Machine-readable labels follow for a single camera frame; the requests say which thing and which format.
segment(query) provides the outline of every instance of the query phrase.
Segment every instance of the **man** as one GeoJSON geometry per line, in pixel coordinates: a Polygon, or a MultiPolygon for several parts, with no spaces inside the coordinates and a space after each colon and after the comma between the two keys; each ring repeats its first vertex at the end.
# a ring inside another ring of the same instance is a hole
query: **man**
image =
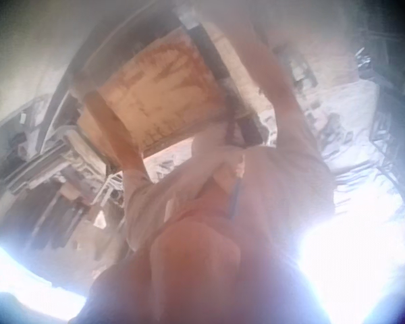
{"type": "Polygon", "coordinates": [[[74,92],[121,163],[135,253],[99,276],[72,323],[327,322],[295,260],[303,233],[333,214],[330,172],[289,80],[242,6],[205,5],[273,104],[277,147],[197,136],[192,158],[154,185],[123,140],[123,124],[77,82],[74,92]]]}

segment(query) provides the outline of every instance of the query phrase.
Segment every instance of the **sleeve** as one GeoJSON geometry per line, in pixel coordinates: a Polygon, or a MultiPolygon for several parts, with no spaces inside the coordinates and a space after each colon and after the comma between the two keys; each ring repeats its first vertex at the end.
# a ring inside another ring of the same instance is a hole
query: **sleeve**
{"type": "Polygon", "coordinates": [[[123,172],[124,202],[125,206],[134,198],[138,192],[144,191],[144,188],[152,186],[149,176],[140,170],[127,170],[123,172]]]}
{"type": "Polygon", "coordinates": [[[317,140],[300,112],[283,114],[277,118],[277,149],[283,153],[307,155],[322,161],[317,140]]]}

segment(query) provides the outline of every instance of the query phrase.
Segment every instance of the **wooden plank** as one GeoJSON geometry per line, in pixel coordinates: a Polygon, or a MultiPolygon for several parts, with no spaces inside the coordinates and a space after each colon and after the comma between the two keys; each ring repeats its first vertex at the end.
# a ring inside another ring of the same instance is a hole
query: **wooden plank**
{"type": "MultiPolygon", "coordinates": [[[[142,152],[224,111],[212,73],[181,28],[137,54],[99,92],[142,152]]],[[[111,146],[86,109],[78,125],[103,154],[115,160],[111,146]]]]}

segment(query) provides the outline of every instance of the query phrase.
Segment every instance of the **metal bar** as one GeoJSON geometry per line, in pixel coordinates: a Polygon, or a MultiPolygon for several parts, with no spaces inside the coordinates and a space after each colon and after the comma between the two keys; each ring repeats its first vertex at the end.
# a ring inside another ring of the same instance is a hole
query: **metal bar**
{"type": "Polygon", "coordinates": [[[47,208],[43,211],[42,215],[38,218],[38,220],[34,224],[33,232],[31,233],[30,238],[28,239],[28,242],[26,243],[26,247],[25,247],[26,250],[28,248],[30,248],[30,246],[32,245],[33,239],[39,233],[39,230],[41,229],[43,222],[47,219],[50,212],[53,210],[53,207],[54,207],[55,203],[59,200],[60,196],[61,196],[60,191],[57,191],[53,200],[48,204],[47,208]]]}

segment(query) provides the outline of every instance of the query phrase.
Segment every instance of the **hand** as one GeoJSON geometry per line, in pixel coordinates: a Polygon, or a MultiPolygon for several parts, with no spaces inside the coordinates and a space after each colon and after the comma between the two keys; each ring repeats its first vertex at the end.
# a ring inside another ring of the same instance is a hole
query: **hand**
{"type": "Polygon", "coordinates": [[[93,91],[96,91],[96,86],[85,72],[78,72],[73,77],[69,92],[74,98],[82,102],[84,97],[93,91]]]}

